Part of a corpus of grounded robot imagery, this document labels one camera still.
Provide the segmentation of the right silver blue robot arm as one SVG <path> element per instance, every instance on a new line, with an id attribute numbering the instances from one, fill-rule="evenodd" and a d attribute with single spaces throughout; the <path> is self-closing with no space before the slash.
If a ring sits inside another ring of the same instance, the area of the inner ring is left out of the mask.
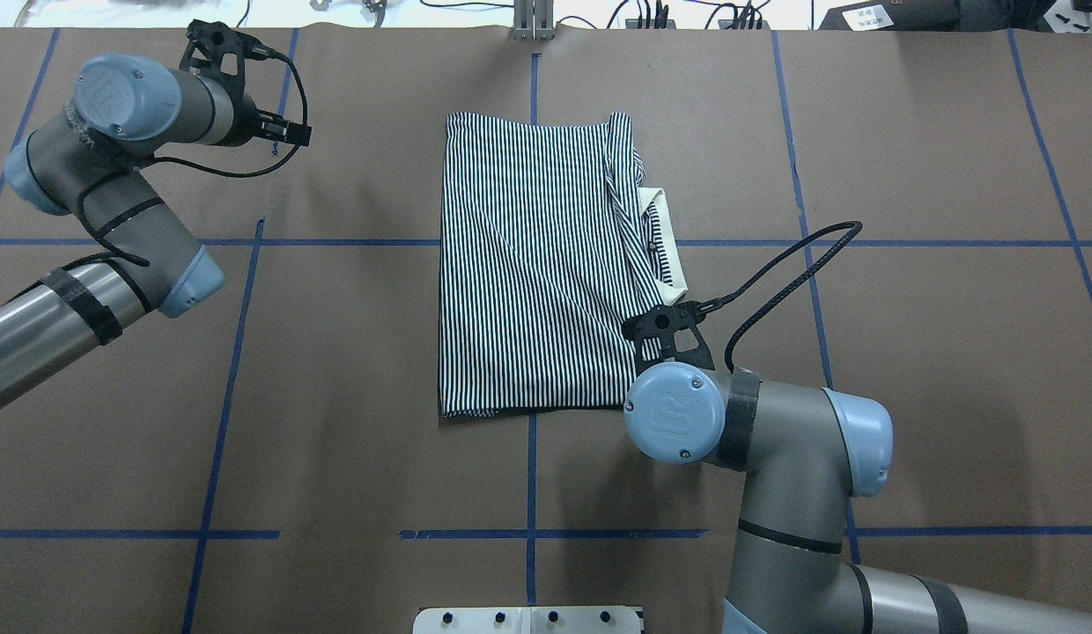
<path id="1" fill-rule="evenodd" d="M 893 426 L 879 402 L 663 361 L 624 400 L 636 446 L 746 477 L 724 633 L 1092 633 L 1092 614 L 848 564 L 848 501 L 877 495 Z"/>

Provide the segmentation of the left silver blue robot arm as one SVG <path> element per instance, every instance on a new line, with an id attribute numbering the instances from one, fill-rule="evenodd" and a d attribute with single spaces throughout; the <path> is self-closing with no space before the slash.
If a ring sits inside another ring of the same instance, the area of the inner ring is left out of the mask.
<path id="1" fill-rule="evenodd" d="M 98 253 L 50 270 L 0 306 L 0 409 L 140 318 L 179 318 L 219 290 L 225 273 L 143 177 L 165 144 L 237 147 L 261 137 L 293 148 L 308 121 L 259 111 L 239 77 L 187 59 L 102 53 L 79 70 L 61 113 L 8 153 L 19 198 L 74 217 Z"/>

